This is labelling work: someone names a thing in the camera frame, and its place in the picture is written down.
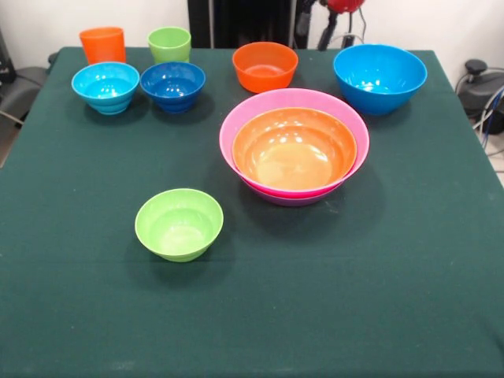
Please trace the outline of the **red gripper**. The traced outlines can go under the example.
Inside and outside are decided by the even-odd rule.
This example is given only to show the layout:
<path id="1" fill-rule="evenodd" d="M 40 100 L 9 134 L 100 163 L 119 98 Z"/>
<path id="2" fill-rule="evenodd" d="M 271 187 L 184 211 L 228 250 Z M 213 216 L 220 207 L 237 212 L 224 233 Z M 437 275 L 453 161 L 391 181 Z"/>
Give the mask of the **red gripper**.
<path id="1" fill-rule="evenodd" d="M 327 7 L 330 9 L 328 25 L 322 31 L 317 44 L 318 51 L 326 51 L 337 26 L 339 13 L 353 13 L 358 10 L 365 0 L 327 0 Z M 299 15 L 296 21 L 295 32 L 297 35 L 306 36 L 309 32 L 309 23 L 314 0 L 302 0 L 299 3 Z"/>

